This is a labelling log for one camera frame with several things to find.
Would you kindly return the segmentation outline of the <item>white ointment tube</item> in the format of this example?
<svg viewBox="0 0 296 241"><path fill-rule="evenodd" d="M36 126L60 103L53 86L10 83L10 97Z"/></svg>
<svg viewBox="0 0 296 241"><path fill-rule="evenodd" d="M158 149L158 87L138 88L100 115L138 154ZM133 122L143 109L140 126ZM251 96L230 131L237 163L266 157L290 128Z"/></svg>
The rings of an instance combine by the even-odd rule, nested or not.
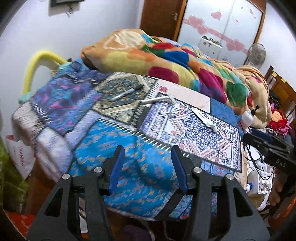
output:
<svg viewBox="0 0 296 241"><path fill-rule="evenodd" d="M192 108L192 112L201 120L201 122L210 128L213 132L218 132L217 125L213 123L212 119L206 116L202 111L197 108Z"/></svg>

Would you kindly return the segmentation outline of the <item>white bottle with black cap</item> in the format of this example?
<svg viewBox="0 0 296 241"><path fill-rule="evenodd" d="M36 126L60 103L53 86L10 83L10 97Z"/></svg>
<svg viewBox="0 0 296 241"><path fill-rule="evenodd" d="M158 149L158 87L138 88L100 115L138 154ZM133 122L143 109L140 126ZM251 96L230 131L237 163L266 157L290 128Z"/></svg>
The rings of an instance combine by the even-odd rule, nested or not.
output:
<svg viewBox="0 0 296 241"><path fill-rule="evenodd" d="M240 119L240 121L239 121L239 124L240 124L240 126L241 126L241 128L242 128L243 130L245 130L246 128L248 128L248 127L251 126L251 124L252 124L253 121L254 121L254 116L255 116L255 114L256 114L256 111L257 111L259 108L260 108L260 106L257 105L257 106L255 107L255 109L253 109L253 110L247 110L247 111L245 111L245 112L242 114L241 119Z"/></svg>

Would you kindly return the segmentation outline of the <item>wooden chair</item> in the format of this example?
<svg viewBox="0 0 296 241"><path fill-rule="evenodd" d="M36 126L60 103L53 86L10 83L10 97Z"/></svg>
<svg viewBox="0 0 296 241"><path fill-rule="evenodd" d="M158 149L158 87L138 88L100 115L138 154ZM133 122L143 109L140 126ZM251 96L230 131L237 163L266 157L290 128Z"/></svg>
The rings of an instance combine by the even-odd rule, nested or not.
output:
<svg viewBox="0 0 296 241"><path fill-rule="evenodd" d="M269 90L278 100L280 109L290 122L295 126L295 90L290 84L270 66L265 75Z"/></svg>

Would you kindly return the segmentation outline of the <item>patchwork patterned bedsheet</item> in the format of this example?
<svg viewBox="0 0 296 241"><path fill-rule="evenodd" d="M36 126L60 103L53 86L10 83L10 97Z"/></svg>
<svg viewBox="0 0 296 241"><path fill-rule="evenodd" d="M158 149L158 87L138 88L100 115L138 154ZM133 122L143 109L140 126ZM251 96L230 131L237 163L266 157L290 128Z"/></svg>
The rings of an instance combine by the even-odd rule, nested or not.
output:
<svg viewBox="0 0 296 241"><path fill-rule="evenodd" d="M134 93L111 102L120 93ZM171 95L175 103L144 99ZM192 112L212 119L218 132ZM178 186L171 148L212 175L241 172L242 148L231 108L168 81L125 72L102 74L82 61L71 63L12 114L16 135L31 146L48 178L84 175L125 149L118 186L107 206L144 220L186 219L192 197Z"/></svg>

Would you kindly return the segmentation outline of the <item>white disposable razor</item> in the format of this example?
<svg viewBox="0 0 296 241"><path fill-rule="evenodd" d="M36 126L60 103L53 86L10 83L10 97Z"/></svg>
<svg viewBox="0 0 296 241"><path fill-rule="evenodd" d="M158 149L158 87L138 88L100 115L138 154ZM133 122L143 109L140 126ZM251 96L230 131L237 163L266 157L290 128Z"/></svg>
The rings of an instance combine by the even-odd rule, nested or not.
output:
<svg viewBox="0 0 296 241"><path fill-rule="evenodd" d="M168 101L170 103L175 103L175 99L169 94L165 94L165 95L162 95L159 97L144 99L141 101L141 103L142 104L150 104L150 103L159 102L159 101Z"/></svg>

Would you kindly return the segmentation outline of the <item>grey black marker pen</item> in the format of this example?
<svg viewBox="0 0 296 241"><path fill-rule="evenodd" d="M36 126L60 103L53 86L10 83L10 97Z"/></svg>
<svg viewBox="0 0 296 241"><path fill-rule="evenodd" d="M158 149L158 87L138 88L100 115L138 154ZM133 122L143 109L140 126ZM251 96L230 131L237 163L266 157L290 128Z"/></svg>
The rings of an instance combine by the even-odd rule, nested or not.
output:
<svg viewBox="0 0 296 241"><path fill-rule="evenodd" d="M144 87L144 85L143 85L143 84L140 84L140 85L137 85L136 87L133 87L133 88L131 88L131 89L128 89L128 90L126 90L126 91L120 93L119 95L113 97L113 98L111 99L111 102L117 101L117 100L121 99L121 98L124 97L124 96L127 96L127 95L129 95L129 94L131 94L131 93L134 93L134 92L136 92L136 91L142 89L143 87Z"/></svg>

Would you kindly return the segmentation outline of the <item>white plastic shopping bag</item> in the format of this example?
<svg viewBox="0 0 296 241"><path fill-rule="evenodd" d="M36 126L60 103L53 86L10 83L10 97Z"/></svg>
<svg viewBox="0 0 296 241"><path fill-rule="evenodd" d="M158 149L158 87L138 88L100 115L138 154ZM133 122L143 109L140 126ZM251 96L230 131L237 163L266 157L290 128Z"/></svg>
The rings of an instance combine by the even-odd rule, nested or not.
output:
<svg viewBox="0 0 296 241"><path fill-rule="evenodd" d="M22 178L26 180L35 165L36 158L34 150L22 140L16 140L14 135L6 136L6 145L16 169Z"/></svg>

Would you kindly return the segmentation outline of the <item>standing electric fan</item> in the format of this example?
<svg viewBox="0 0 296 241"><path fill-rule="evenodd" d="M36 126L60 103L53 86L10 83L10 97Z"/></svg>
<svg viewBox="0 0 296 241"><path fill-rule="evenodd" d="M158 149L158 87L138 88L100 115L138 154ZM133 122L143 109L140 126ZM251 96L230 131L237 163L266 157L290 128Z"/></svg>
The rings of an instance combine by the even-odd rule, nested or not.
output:
<svg viewBox="0 0 296 241"><path fill-rule="evenodd" d="M260 43L252 44L249 49L244 49L243 52L246 54L245 65L261 66L266 58L266 49Z"/></svg>

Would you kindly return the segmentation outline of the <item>green leaf pattern bag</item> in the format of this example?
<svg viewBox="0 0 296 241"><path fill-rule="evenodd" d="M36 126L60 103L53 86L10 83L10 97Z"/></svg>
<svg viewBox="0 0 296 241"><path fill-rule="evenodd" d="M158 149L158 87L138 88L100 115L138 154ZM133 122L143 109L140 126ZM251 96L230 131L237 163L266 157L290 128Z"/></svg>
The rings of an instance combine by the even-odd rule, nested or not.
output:
<svg viewBox="0 0 296 241"><path fill-rule="evenodd" d="M9 212L24 212L29 185L10 159L1 140L1 207Z"/></svg>

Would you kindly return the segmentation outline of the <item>colourful fleece blanket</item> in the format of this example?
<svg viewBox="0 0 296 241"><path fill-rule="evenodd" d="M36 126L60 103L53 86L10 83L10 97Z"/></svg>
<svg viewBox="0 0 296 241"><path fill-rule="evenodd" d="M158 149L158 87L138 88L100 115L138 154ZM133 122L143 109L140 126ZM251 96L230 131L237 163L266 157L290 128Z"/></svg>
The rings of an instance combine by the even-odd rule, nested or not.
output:
<svg viewBox="0 0 296 241"><path fill-rule="evenodd" d="M172 44L140 29L122 29L84 47L81 58L101 72L146 75L187 87L231 107L237 115L258 107L255 128L265 128L271 121L268 86L257 68L235 68L202 56L189 44Z"/></svg>

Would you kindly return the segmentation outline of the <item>white box on bed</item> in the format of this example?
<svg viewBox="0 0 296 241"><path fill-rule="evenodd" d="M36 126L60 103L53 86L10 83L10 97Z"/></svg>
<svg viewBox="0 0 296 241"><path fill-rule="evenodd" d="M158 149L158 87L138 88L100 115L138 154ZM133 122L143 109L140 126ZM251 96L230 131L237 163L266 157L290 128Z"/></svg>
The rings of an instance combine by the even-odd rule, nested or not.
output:
<svg viewBox="0 0 296 241"><path fill-rule="evenodd" d="M222 50L222 45L212 38L203 36L199 41L198 48L204 55L213 59L218 59Z"/></svg>

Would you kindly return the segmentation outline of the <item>white wardrobe with pink hearts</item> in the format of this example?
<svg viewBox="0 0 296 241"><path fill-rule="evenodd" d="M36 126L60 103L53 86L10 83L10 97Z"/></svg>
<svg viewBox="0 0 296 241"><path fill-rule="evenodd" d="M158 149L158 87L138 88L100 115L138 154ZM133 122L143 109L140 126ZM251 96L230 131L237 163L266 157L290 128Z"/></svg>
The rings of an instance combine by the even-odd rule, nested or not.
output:
<svg viewBox="0 0 296 241"><path fill-rule="evenodd" d="M252 1L188 1L178 43L198 47L206 36L222 45L219 60L244 65L244 49L255 42L263 10Z"/></svg>

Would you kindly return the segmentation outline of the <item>yellow foam tube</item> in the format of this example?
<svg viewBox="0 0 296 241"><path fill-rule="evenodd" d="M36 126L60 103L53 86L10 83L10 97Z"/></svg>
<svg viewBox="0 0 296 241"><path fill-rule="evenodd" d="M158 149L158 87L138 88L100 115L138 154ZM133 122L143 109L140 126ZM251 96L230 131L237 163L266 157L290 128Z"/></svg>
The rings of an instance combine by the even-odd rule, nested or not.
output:
<svg viewBox="0 0 296 241"><path fill-rule="evenodd" d="M25 73L25 78L23 82L22 95L27 94L31 90L32 81L34 74L37 70L38 64L41 60L49 60L55 62L56 64L62 65L68 63L67 60L57 55L56 53L48 50L37 51L29 61L27 71Z"/></svg>

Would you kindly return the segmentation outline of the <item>brown wooden door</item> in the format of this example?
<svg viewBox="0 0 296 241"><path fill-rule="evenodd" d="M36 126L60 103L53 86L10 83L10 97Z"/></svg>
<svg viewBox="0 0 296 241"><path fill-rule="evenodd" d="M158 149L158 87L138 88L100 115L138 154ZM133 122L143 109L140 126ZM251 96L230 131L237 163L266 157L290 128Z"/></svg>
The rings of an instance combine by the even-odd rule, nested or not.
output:
<svg viewBox="0 0 296 241"><path fill-rule="evenodd" d="M186 0L144 1L139 28L150 36L177 40Z"/></svg>

